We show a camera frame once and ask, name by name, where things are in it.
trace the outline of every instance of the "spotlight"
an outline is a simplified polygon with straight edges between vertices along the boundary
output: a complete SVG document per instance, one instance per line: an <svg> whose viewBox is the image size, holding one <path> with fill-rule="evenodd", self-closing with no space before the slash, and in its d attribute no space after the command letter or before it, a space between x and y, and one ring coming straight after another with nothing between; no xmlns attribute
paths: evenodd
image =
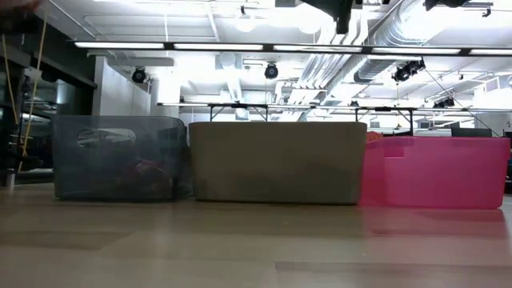
<svg viewBox="0 0 512 288"><path fill-rule="evenodd" d="M278 67L274 63L270 63L265 69L265 78L276 79L279 75Z"/></svg>
<svg viewBox="0 0 512 288"><path fill-rule="evenodd" d="M445 106L446 107L453 107L455 106L455 101L453 98L448 98L447 100L445 100Z"/></svg>
<svg viewBox="0 0 512 288"><path fill-rule="evenodd" d="M434 108L449 108L453 106L455 106L455 100L452 97L434 103Z"/></svg>
<svg viewBox="0 0 512 288"><path fill-rule="evenodd" d="M143 84L144 80L146 80L146 68L145 67L135 68L135 72L133 75L131 75L131 79L134 80L135 83Z"/></svg>
<svg viewBox="0 0 512 288"><path fill-rule="evenodd" d="M396 82L404 82L425 68L423 59L420 61L409 61L404 66L397 67L397 71L394 72L391 78Z"/></svg>

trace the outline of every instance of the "wooden floor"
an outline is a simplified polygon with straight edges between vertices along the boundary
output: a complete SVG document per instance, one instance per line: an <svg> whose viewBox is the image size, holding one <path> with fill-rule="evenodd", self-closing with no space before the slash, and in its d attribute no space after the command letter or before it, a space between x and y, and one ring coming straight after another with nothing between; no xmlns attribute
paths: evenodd
<svg viewBox="0 0 512 288"><path fill-rule="evenodd" d="M512 287L512 198L475 211L0 193L5 288Z"/></svg>

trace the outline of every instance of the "fluorescent light fixture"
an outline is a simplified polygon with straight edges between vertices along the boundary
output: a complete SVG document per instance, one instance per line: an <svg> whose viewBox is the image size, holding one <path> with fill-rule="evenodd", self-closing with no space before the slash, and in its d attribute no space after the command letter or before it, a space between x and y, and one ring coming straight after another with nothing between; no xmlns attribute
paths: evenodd
<svg viewBox="0 0 512 288"><path fill-rule="evenodd" d="M368 55L369 60L397 60L397 61L421 61L419 56L401 56L401 55Z"/></svg>
<svg viewBox="0 0 512 288"><path fill-rule="evenodd" d="M268 107L278 109L311 109L311 105L268 105Z"/></svg>
<svg viewBox="0 0 512 288"><path fill-rule="evenodd" d="M428 111L428 112L437 112L437 111L447 111L447 112L467 112L462 108L418 108L418 111Z"/></svg>
<svg viewBox="0 0 512 288"><path fill-rule="evenodd" d="M243 65L255 65L255 66L264 66L267 64L267 61L260 59L243 59Z"/></svg>
<svg viewBox="0 0 512 288"><path fill-rule="evenodd" d="M274 45L274 51L303 51L303 52L345 52L359 53L361 47L332 46L332 45Z"/></svg>
<svg viewBox="0 0 512 288"><path fill-rule="evenodd" d="M206 103L159 103L159 105L173 107L208 107Z"/></svg>
<svg viewBox="0 0 512 288"><path fill-rule="evenodd" d="M512 55L512 49L472 49L470 55Z"/></svg>
<svg viewBox="0 0 512 288"><path fill-rule="evenodd" d="M214 2L214 5L232 5L232 6L239 6L239 5L247 5L247 4L253 4L257 5L258 2L256 1L243 1L243 0L217 0L217 1L211 1L211 0L93 0L94 2L120 2L120 3L134 3L134 4L205 4L205 3L212 3Z"/></svg>
<svg viewBox="0 0 512 288"><path fill-rule="evenodd" d="M486 109L486 108L469 108L469 112L488 112L488 113L512 113L511 109Z"/></svg>
<svg viewBox="0 0 512 288"><path fill-rule="evenodd" d="M326 109L326 110L356 110L358 107L352 107L352 106L317 106L319 109Z"/></svg>
<svg viewBox="0 0 512 288"><path fill-rule="evenodd" d="M89 49L156 49L164 48L163 43L144 42L75 42L78 48Z"/></svg>
<svg viewBox="0 0 512 288"><path fill-rule="evenodd" d="M375 47L373 53L381 54L449 54L455 55L461 52L460 49L451 48L425 48L425 47Z"/></svg>
<svg viewBox="0 0 512 288"><path fill-rule="evenodd" d="M261 51L263 45L260 44L222 44L222 43L175 43L176 50L250 50Z"/></svg>

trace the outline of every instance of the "beige bin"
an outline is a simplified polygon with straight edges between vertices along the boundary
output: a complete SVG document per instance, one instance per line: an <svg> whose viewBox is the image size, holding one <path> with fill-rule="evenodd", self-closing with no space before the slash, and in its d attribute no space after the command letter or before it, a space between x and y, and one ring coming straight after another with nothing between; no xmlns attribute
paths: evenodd
<svg viewBox="0 0 512 288"><path fill-rule="evenodd" d="M198 200L353 205L359 200L366 124L190 124Z"/></svg>

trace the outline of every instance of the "security camera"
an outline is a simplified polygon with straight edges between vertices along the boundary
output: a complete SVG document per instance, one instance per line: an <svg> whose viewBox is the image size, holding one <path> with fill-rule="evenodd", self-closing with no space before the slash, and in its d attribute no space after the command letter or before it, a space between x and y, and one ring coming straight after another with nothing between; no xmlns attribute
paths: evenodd
<svg viewBox="0 0 512 288"><path fill-rule="evenodd" d="M274 63L269 63L265 69L265 78L276 79L279 75L278 67Z"/></svg>
<svg viewBox="0 0 512 288"><path fill-rule="evenodd" d="M131 79L134 80L135 83L143 84L146 80L146 68L145 67L137 67L135 68L135 72L131 75Z"/></svg>

